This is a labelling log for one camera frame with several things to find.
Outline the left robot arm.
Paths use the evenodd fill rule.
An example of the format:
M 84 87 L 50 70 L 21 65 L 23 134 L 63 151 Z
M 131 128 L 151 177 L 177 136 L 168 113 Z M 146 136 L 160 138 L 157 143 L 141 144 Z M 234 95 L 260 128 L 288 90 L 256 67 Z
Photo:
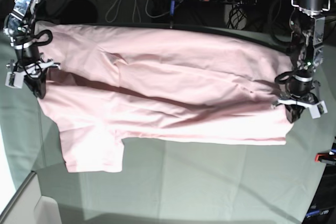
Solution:
M 273 31 L 270 35 L 274 42 L 287 48 L 292 63 L 291 70 L 275 78 L 283 91 L 274 106 L 284 105 L 287 120 L 294 123 L 305 109 L 313 119 L 328 111 L 314 74 L 323 62 L 325 14 L 330 11 L 331 0 L 291 0 L 291 6 L 291 40 L 281 41 Z

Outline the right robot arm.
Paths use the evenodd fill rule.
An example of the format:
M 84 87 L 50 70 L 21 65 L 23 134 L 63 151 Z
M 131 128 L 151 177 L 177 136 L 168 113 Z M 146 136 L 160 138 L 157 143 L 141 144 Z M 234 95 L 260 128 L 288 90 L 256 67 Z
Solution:
M 4 21 L 3 32 L 9 37 L 17 60 L 7 65 L 5 85 L 21 89 L 27 85 L 33 95 L 43 99 L 46 95 L 46 79 L 49 68 L 58 68 L 59 63 L 43 59 L 39 47 L 50 44 L 52 32 L 48 29 L 35 33 L 39 6 L 45 0 L 14 0 L 14 7 Z

